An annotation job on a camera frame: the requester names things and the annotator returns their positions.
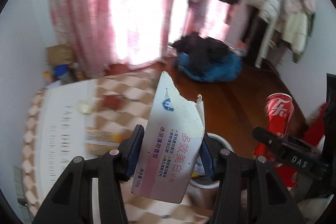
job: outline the metal screw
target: metal screw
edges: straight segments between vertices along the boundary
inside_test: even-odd
[[[83,159],[82,157],[77,156],[77,157],[75,157],[75,158],[73,159],[73,162],[77,164],[77,163],[81,162],[82,159]]]
[[[223,155],[225,155],[225,156],[227,156],[227,155],[230,154],[230,150],[228,150],[226,148],[223,148],[223,149],[221,149],[220,153],[223,154]]]
[[[118,155],[119,154],[119,150],[118,149],[112,149],[111,151],[110,151],[110,155],[112,155],[112,156],[116,156],[116,155]]]
[[[266,158],[264,156],[259,156],[257,159],[261,163],[265,163],[266,162]]]

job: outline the red can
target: red can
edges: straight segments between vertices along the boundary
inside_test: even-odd
[[[286,137],[288,122],[294,112],[292,97],[285,93],[274,93],[268,96],[265,111],[269,120],[267,130],[281,138]],[[253,155],[274,160],[264,144],[257,145]]]

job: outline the curtain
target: curtain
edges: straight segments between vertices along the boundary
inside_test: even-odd
[[[188,0],[49,0],[59,43],[70,43],[89,77],[105,66],[131,69],[162,60],[184,31]],[[209,1],[202,35],[223,36],[226,5]]]

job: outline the wooden floor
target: wooden floor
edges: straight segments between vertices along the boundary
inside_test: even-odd
[[[270,71],[243,66],[237,79],[228,83],[201,83],[178,73],[173,66],[174,58],[168,58],[168,65],[161,63],[149,67],[167,71],[180,94],[187,100],[195,101],[202,95],[205,110],[206,131],[225,138],[231,143],[236,154],[252,158],[257,142],[252,130],[257,126],[267,127],[264,112],[267,96],[276,92],[288,93],[279,77]],[[108,74],[128,72],[125,65],[112,65]],[[303,115],[294,102],[294,115],[289,124],[289,133],[298,135],[304,122]]]

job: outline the wall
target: wall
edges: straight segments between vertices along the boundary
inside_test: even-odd
[[[288,50],[276,66],[303,115],[307,117],[326,99],[326,73],[336,74],[336,9],[330,0],[317,0],[312,37],[298,64]],[[269,56],[275,60],[277,54]]]
[[[44,48],[54,44],[48,0],[7,2],[0,14],[0,188],[18,215],[13,165],[21,166],[27,110],[44,86]]]

